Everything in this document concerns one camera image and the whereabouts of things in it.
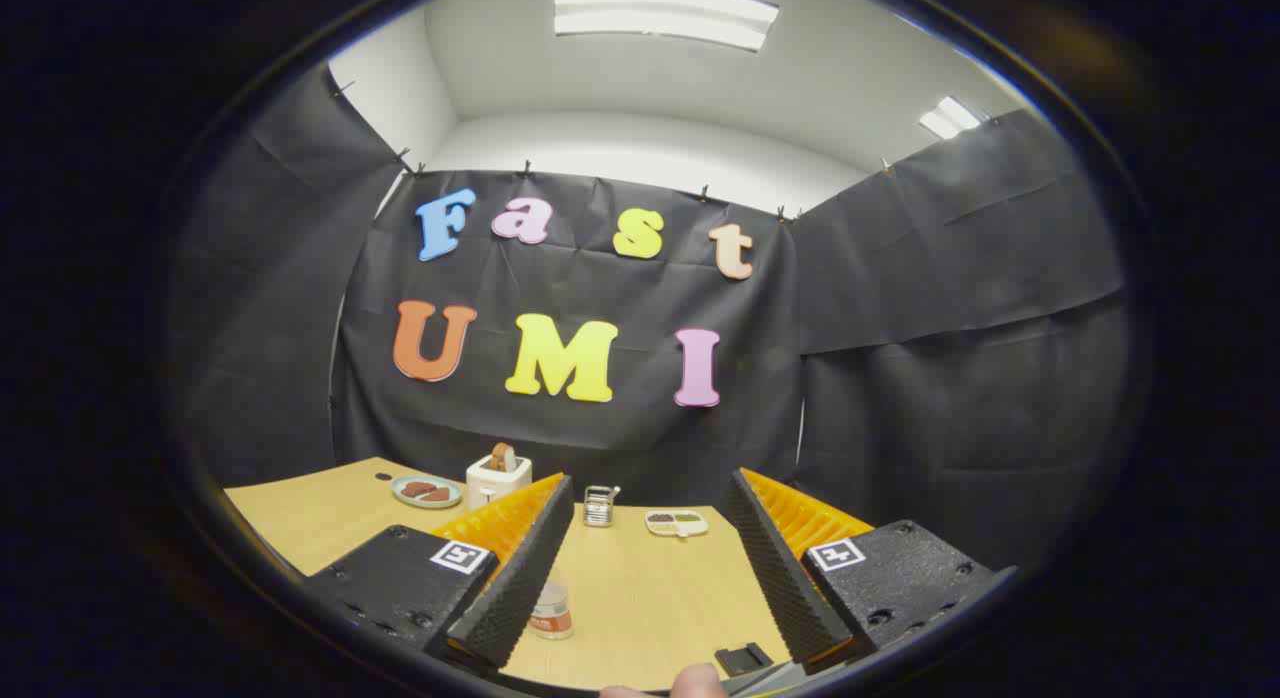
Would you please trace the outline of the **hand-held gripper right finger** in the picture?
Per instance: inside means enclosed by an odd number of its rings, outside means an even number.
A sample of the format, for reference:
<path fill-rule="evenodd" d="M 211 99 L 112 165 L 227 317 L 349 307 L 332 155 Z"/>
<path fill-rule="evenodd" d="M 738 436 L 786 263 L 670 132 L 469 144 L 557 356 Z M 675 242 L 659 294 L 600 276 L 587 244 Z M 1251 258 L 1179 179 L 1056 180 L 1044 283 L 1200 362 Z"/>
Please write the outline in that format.
<path fill-rule="evenodd" d="M 986 567 L 910 519 L 873 528 L 745 467 L 732 474 L 722 514 L 791 660 L 804 667 L 901 645 L 1015 574 Z"/>

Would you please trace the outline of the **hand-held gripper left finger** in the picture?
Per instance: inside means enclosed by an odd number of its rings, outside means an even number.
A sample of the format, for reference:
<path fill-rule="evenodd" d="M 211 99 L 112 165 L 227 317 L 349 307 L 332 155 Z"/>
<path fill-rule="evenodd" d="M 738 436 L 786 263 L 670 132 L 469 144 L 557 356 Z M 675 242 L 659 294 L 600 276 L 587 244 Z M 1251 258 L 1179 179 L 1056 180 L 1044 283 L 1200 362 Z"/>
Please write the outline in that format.
<path fill-rule="evenodd" d="M 305 579 L 356 628 L 438 660 L 503 669 L 573 517 L 557 473 L 433 530 L 390 525 Z"/>

